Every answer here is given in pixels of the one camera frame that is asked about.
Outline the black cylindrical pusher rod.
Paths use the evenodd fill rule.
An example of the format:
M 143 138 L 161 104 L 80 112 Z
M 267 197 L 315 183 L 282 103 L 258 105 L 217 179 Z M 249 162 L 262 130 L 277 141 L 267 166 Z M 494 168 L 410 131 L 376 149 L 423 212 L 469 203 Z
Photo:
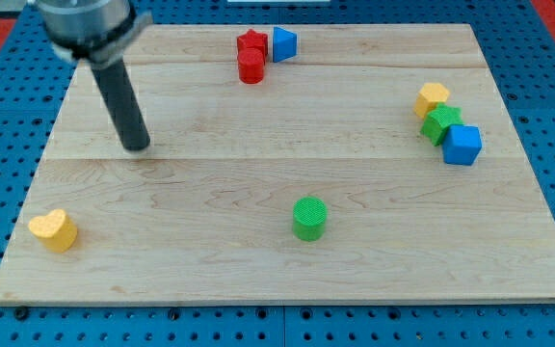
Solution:
M 147 148 L 150 137 L 123 59 L 93 68 L 92 75 L 122 147 L 128 151 Z

